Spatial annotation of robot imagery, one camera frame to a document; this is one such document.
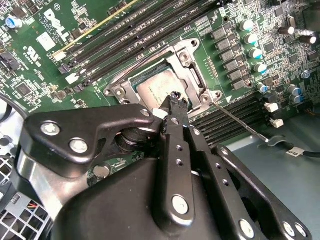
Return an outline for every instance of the integrated circuit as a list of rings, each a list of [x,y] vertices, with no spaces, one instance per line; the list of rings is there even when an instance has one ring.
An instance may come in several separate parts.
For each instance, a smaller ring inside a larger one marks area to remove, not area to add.
[[[223,51],[223,50],[225,50],[225,49],[227,49],[227,48],[230,47],[230,42],[229,42],[228,39],[224,39],[224,40],[218,42],[218,43],[216,44],[216,47],[217,47],[220,51]]]
[[[19,19],[23,19],[27,16],[27,14],[25,13],[25,11],[21,8],[21,7],[15,7],[12,9],[11,12],[12,15],[16,16]]]
[[[22,97],[25,97],[32,92],[31,89],[28,87],[28,85],[25,82],[23,82],[19,86],[17,86],[16,90],[18,91],[18,93],[21,94]]]
[[[268,43],[268,44],[266,44],[266,45],[264,46],[264,50],[265,50],[266,52],[273,51],[274,49],[275,49],[275,45],[274,45],[273,42],[270,42],[270,43]]]
[[[294,64],[296,61],[298,61],[298,55],[297,54],[292,55],[292,56],[289,57],[289,62],[291,64]]]
[[[223,37],[226,36],[225,29],[223,27],[218,28],[217,30],[214,30],[211,33],[211,36],[214,40],[219,40],[222,39]]]
[[[283,15],[285,12],[284,12],[284,9],[282,7],[279,7],[278,9],[276,9],[274,11],[274,14],[276,17],[280,17],[281,15]]]

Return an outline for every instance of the bracket hole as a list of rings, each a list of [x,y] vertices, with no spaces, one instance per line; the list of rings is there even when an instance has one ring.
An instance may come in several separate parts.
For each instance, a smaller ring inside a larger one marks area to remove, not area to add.
[[[182,167],[182,166],[184,165],[184,163],[183,163],[182,160],[180,160],[180,159],[177,159],[177,160],[175,161],[175,163],[176,163],[178,166],[180,166],[180,167]]]
[[[227,187],[229,186],[229,182],[228,182],[227,180],[223,179],[222,182],[223,182],[223,184],[226,185]]]
[[[192,44],[193,47],[196,47],[196,46],[198,45],[197,41],[195,41],[195,40],[193,40],[193,41],[191,42],[191,44]]]

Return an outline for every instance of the white label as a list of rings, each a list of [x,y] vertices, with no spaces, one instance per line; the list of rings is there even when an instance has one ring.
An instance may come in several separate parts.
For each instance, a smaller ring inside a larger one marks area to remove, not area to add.
[[[61,21],[59,19],[56,19],[54,11],[52,9],[49,9],[44,13],[44,16],[51,22],[52,27],[56,29],[56,32],[59,34],[61,39],[66,42],[67,37],[69,37],[70,34],[68,32],[64,34],[62,33],[66,29],[64,26],[61,26]]]
[[[289,154],[293,157],[299,157],[300,155],[302,155],[304,153],[305,150],[299,148],[299,147],[294,147],[291,150],[287,151],[286,154]]]
[[[56,43],[52,40],[47,32],[42,34],[37,38],[37,41],[42,45],[42,47],[48,52],[56,46]]]

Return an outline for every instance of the mounting screw hole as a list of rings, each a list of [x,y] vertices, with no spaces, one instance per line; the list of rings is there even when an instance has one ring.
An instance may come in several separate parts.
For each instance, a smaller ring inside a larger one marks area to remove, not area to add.
[[[191,44],[193,47],[196,47],[198,45],[197,41],[194,41],[194,40],[191,42]]]
[[[184,165],[184,163],[183,163],[182,160],[180,160],[180,159],[177,159],[177,160],[175,161],[175,163],[176,163],[178,166],[180,166],[180,167],[182,167],[182,166]]]
[[[229,22],[230,21],[230,17],[229,16],[225,16],[224,18],[223,18],[223,22],[224,23],[227,23],[227,22]]]
[[[223,182],[223,184],[226,185],[227,187],[229,186],[229,182],[228,182],[227,180],[223,179],[222,182]]]

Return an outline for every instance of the black cable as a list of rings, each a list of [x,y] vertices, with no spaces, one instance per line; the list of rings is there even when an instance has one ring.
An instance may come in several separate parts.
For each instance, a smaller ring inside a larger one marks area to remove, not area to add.
[[[18,102],[9,99],[2,92],[0,92],[0,99],[6,102],[6,104],[8,104],[11,108],[13,108],[18,114],[20,114],[20,116],[24,120],[28,117],[27,110],[23,106],[21,106]]]
[[[0,119],[0,124],[2,124],[5,120],[7,120],[12,113],[12,106],[10,106],[8,103],[6,104],[6,110],[3,115],[3,117]]]

